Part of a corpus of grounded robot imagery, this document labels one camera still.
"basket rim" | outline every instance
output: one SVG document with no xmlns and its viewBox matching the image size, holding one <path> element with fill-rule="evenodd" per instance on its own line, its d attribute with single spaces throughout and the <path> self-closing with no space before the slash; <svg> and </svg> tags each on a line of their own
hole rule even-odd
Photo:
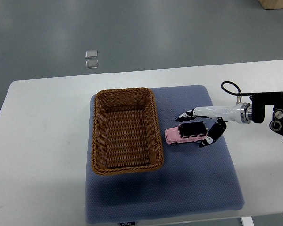
<svg viewBox="0 0 283 226">
<path fill-rule="evenodd" d="M 154 126 L 154 133 L 155 133 L 155 150 L 156 153 L 156 162 L 150 163 L 146 166 L 129 166 L 129 167 L 118 167 L 118 168 L 107 168 L 107 169 L 100 169 L 97 166 L 96 157 L 98 155 L 97 148 L 96 148 L 96 140 L 94 137 L 97 136 L 97 110 L 99 107 L 98 99 L 101 95 L 106 94 L 107 92 L 111 93 L 123 93 L 123 92 L 132 92 L 132 91 L 145 91 L 147 92 L 151 98 L 150 98 L 150 107 L 151 107 L 151 117 L 153 118 L 153 122 L 155 124 Z M 159 123 L 158 123 L 158 113 L 156 108 L 156 102 L 155 102 L 155 96 L 153 91 L 150 88 L 145 87 L 138 87 L 138 88 L 125 88 L 125 89 L 106 89 L 101 90 L 95 95 L 94 99 L 94 115 L 93 115 L 93 128 L 92 128 L 92 153 L 91 153 L 91 167 L 92 170 L 98 174 L 98 175 L 116 175 L 116 174 L 123 174 L 123 173 L 129 173 L 129 172 L 146 172 L 146 171 L 153 171 L 158 170 L 164 161 L 163 156 L 163 148 L 162 148 L 162 140 L 161 140 L 161 134 L 159 129 Z"/>
</svg>

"label on mat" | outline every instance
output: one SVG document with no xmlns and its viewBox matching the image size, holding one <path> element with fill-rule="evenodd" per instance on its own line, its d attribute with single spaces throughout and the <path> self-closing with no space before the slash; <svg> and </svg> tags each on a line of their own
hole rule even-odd
<svg viewBox="0 0 283 226">
<path fill-rule="evenodd" d="M 126 222 L 126 223 L 119 223 L 120 226 L 129 226 L 129 225 L 135 225 L 135 221 Z"/>
</svg>

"blue cushion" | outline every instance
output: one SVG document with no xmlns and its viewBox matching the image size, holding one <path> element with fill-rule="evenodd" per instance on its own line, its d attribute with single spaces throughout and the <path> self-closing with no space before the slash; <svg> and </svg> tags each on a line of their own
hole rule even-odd
<svg viewBox="0 0 283 226">
<path fill-rule="evenodd" d="M 164 131 L 179 123 L 175 119 L 198 106 L 211 106 L 204 86 L 153 88 L 164 165 L 157 171 L 98 176 L 90 165 L 93 105 L 91 99 L 86 171 L 86 221 L 129 222 L 196 213 L 240 210 L 244 199 L 235 168 L 221 136 L 214 144 L 167 145 Z M 216 121 L 197 118 L 210 128 Z"/>
</svg>

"pink toy car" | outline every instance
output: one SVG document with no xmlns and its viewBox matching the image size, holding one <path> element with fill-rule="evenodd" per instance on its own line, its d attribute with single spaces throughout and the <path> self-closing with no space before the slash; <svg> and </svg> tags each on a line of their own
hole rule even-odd
<svg viewBox="0 0 283 226">
<path fill-rule="evenodd" d="M 175 146 L 180 143 L 201 143 L 208 135 L 204 122 L 180 124 L 177 127 L 166 129 L 165 138 L 168 145 Z"/>
</svg>

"gray floor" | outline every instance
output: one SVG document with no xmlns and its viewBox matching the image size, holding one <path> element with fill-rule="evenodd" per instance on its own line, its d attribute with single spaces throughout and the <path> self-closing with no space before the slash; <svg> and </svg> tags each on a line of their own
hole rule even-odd
<svg viewBox="0 0 283 226">
<path fill-rule="evenodd" d="M 99 67 L 86 70 L 92 49 Z M 276 59 L 283 10 L 257 0 L 0 0 L 0 108 L 16 80 Z M 283 226 L 283 217 L 254 223 Z"/>
</svg>

